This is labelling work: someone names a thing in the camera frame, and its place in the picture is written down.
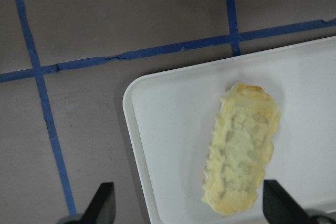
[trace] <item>white plate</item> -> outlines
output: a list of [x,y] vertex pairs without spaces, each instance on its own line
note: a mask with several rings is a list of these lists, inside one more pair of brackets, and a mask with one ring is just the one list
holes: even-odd
[[304,207],[336,210],[336,37],[140,77],[123,109],[155,224],[266,223],[255,206],[221,218],[202,181],[221,95],[234,82],[263,87],[281,108],[266,178]]

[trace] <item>baked pastry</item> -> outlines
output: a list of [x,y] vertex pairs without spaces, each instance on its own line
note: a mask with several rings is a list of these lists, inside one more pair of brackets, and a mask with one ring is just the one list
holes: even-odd
[[273,153],[280,111],[262,88],[236,83],[220,99],[202,201],[220,215],[251,208]]

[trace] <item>tile floor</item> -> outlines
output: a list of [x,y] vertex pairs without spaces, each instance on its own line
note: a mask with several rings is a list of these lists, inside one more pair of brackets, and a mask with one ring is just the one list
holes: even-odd
[[[0,0],[0,221],[69,215],[15,0]],[[229,35],[226,0],[25,0],[41,66]],[[235,0],[238,31],[336,18],[336,0]],[[241,42],[242,54],[336,35],[330,27]],[[115,182],[116,224],[149,223],[121,106],[135,78],[232,56],[230,44],[44,75],[77,213]]]

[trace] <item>mashed potato filling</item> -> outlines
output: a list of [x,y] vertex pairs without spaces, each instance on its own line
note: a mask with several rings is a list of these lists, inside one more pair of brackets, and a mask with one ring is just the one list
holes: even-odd
[[273,153],[280,111],[260,87],[236,83],[220,99],[204,168],[203,202],[228,216],[251,208]]

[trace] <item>blue painter's tape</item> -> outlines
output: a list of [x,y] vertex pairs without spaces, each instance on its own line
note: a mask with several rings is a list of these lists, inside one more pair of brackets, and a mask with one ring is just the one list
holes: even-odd
[[56,65],[42,67],[41,72],[42,74],[50,74],[50,73],[56,73],[61,70],[80,69],[80,68],[96,66],[96,65],[104,64],[111,60],[134,60],[134,59],[146,58],[146,57],[151,57],[151,56],[171,54],[171,53],[180,52],[183,50],[192,50],[192,49],[197,49],[197,48],[218,46],[222,44],[228,44],[230,42],[231,42],[230,35],[223,35],[223,36],[211,37],[211,38],[206,38],[206,39],[191,40],[191,41],[164,45],[164,46],[159,46],[159,47],[140,49],[138,51],[129,51],[129,52],[125,52],[125,53],[122,53],[116,56],[111,56],[111,57],[94,57],[94,58],[58,63]]
[[240,41],[247,41],[247,40],[261,39],[261,38],[277,36],[277,35],[297,33],[300,31],[327,28],[331,26],[336,26],[336,19],[333,19],[330,21],[313,20],[309,22],[301,22],[301,23],[266,28],[266,29],[261,29],[261,30],[256,30],[256,31],[247,31],[245,33],[240,33],[239,37],[240,37]]
[[74,199],[72,196],[70,182],[68,179],[68,175],[67,175],[62,151],[60,148],[58,136],[56,133],[54,119],[51,113],[46,84],[44,82],[43,74],[41,72],[41,66],[40,66],[39,58],[36,52],[34,39],[30,32],[30,28],[29,28],[28,21],[27,21],[25,2],[24,0],[15,0],[15,3],[16,3],[23,35],[25,38],[26,47],[28,49],[29,57],[32,62],[31,63],[31,65],[33,66],[32,72],[34,74],[38,92],[40,95],[43,115],[46,121],[47,130],[48,130],[48,134],[49,134],[49,138],[50,138],[50,142],[52,146],[52,151],[54,152],[54,156],[55,156],[60,180],[62,183],[66,203],[68,206],[69,214],[74,215],[76,214],[75,203],[74,203]]
[[32,69],[0,74],[0,83],[34,77]]
[[232,40],[231,42],[232,55],[238,56],[240,55],[240,48],[239,48],[238,21],[237,21],[235,0],[226,0],[226,11],[229,22],[229,31]]

